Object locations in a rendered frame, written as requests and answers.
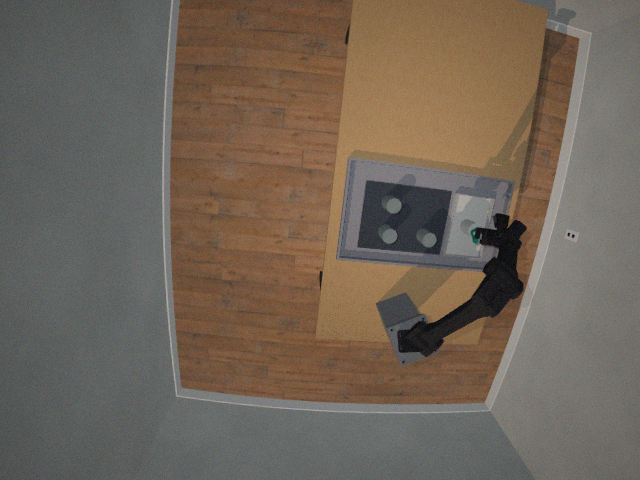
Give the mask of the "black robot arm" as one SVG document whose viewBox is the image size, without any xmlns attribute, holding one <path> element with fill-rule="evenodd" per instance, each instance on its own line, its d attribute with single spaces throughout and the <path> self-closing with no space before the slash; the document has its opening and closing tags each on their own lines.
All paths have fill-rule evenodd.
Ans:
<svg viewBox="0 0 640 480">
<path fill-rule="evenodd" d="M 427 357 L 440 348 L 444 342 L 442 338 L 479 318 L 497 316 L 510 299 L 514 300 L 520 296 L 523 292 L 524 283 L 518 279 L 516 266 L 518 250 L 522 245 L 519 239 L 525 232 L 526 226 L 522 222 L 515 220 L 508 227 L 509 218 L 510 216 L 500 213 L 496 213 L 493 216 L 497 230 L 488 229 L 487 238 L 495 239 L 495 246 L 499 248 L 499 252 L 497 258 L 494 256 L 484 266 L 483 273 L 486 276 L 472 295 L 472 301 L 468 300 L 436 322 L 429 324 L 423 320 L 417 322 L 412 328 L 418 327 L 414 328 L 409 334 L 408 332 L 412 328 L 399 330 L 397 334 L 400 353 L 420 352 Z M 521 234 L 523 230 L 524 232 Z M 499 260 L 504 260 L 504 262 L 499 262 Z M 488 301 L 486 302 L 485 300 Z M 412 351 L 409 351 L 406 347 Z"/>
</svg>

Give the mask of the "clear glass jar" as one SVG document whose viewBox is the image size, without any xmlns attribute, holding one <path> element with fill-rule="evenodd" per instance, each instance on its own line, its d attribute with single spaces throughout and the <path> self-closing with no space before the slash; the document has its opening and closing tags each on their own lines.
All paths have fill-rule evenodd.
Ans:
<svg viewBox="0 0 640 480">
<path fill-rule="evenodd" d="M 401 204 L 401 201 L 399 199 L 388 195 L 388 196 L 383 198 L 382 206 L 388 212 L 390 212 L 392 214 L 395 214 L 395 213 L 398 213 L 401 210 L 402 204 Z"/>
<path fill-rule="evenodd" d="M 378 234 L 382 235 L 383 241 L 387 244 L 394 243 L 397 239 L 396 231 L 392 227 L 390 227 L 391 226 L 384 224 L 378 230 Z"/>
<path fill-rule="evenodd" d="M 469 219 L 465 219 L 460 223 L 460 230 L 471 237 L 471 230 L 475 229 L 476 227 L 481 228 L 478 223 L 475 223 Z"/>
<path fill-rule="evenodd" d="M 417 232 L 416 238 L 419 242 L 421 242 L 425 247 L 428 248 L 433 247 L 437 241 L 436 236 L 430 231 L 428 232 L 425 228 L 422 228 Z"/>
</svg>

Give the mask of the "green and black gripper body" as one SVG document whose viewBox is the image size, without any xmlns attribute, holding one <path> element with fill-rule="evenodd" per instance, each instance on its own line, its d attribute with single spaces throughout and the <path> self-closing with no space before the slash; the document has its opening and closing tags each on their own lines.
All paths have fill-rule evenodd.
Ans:
<svg viewBox="0 0 640 480">
<path fill-rule="evenodd" d="M 476 238 L 476 239 L 480 239 L 480 234 L 482 233 L 482 238 L 481 238 L 481 240 L 480 240 L 480 244 L 481 244 L 481 245 L 488 245 L 488 246 L 494 246 L 494 247 L 496 247 L 496 246 L 495 246 L 495 243 L 494 243 L 494 242 L 495 242 L 495 239 L 494 239 L 494 240 L 491 240 L 491 239 L 487 238 L 487 232 L 488 232 L 488 229 L 487 229 L 487 228 L 479 228 L 479 227 L 478 227 L 478 228 L 476 229 L 475 238 Z M 496 247 L 496 248 L 497 248 L 497 247 Z"/>
</svg>

